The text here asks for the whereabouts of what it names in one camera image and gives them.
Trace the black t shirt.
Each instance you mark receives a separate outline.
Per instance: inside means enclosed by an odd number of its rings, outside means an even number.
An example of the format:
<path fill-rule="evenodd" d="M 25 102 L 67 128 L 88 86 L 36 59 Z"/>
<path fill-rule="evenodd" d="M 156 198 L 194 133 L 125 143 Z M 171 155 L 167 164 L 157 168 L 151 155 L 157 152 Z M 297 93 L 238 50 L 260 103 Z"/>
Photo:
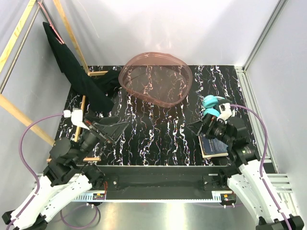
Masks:
<path fill-rule="evenodd" d="M 110 98 L 120 87 L 119 72 L 111 69 L 98 79 L 91 78 L 79 65 L 67 45 L 59 42 L 50 24 L 43 22 L 43 27 L 59 69 L 66 76 L 71 87 L 78 94 L 88 97 L 92 111 L 99 113 L 112 111 L 114 103 Z"/>

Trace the pink wire hanger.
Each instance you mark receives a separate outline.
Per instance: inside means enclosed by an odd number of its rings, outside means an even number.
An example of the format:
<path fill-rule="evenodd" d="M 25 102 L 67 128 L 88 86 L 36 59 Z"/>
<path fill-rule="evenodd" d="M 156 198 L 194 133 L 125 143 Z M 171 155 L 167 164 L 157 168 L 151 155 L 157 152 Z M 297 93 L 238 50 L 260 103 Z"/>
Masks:
<path fill-rule="evenodd" d="M 38 5 L 39 5 L 39 7 L 41 8 L 41 10 L 43 11 L 43 14 L 44 14 L 45 17 L 47 18 L 47 21 L 48 21 L 48 23 L 49 23 L 49 26 L 52 28 L 52 30 L 53 30 L 53 32 L 54 32 L 54 34 L 55 34 L 55 36 L 56 36 L 56 39 L 59 41 L 60 44 L 65 44 L 64 41 L 63 41 L 63 39 L 61 38 L 61 36 L 60 36 L 59 33 L 57 32 L 56 27 L 55 27 L 55 25 L 53 24 L 53 21 L 52 21 L 52 19 L 51 19 L 51 16 L 50 16 L 50 14 L 49 14 L 47 8 L 45 7 L 43 1 L 41 0 L 41 1 L 38 1 L 37 3 L 38 3 Z"/>

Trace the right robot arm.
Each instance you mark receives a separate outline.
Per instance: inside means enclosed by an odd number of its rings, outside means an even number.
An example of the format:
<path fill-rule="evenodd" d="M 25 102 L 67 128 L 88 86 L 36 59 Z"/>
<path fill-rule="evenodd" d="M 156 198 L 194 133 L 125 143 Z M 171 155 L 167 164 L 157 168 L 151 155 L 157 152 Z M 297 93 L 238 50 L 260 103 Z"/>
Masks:
<path fill-rule="evenodd" d="M 258 150 L 249 142 L 243 119 L 227 121 L 206 114 L 187 126 L 195 135 L 217 139 L 227 145 L 231 165 L 220 171 L 218 185 L 231 189 L 256 222 L 258 230 L 301 230 L 304 222 L 295 216 L 279 198 L 265 170 Z"/>

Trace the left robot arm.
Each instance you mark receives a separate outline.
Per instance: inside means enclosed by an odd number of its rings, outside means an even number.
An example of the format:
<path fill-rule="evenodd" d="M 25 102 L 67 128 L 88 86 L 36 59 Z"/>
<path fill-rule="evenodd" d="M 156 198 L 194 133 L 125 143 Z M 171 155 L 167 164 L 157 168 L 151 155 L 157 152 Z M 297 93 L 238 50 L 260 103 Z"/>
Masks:
<path fill-rule="evenodd" d="M 81 163 L 97 143 L 117 143 L 128 122 L 121 122 L 116 116 L 76 118 L 73 115 L 71 121 L 85 132 L 78 142 L 60 138 L 54 143 L 50 151 L 51 161 L 41 177 L 20 154 L 22 162 L 35 177 L 36 187 L 17 209 L 2 215 L 7 229 L 44 230 L 54 216 L 77 196 L 90 189 L 107 188 L 105 174 L 95 164 L 81 166 Z"/>

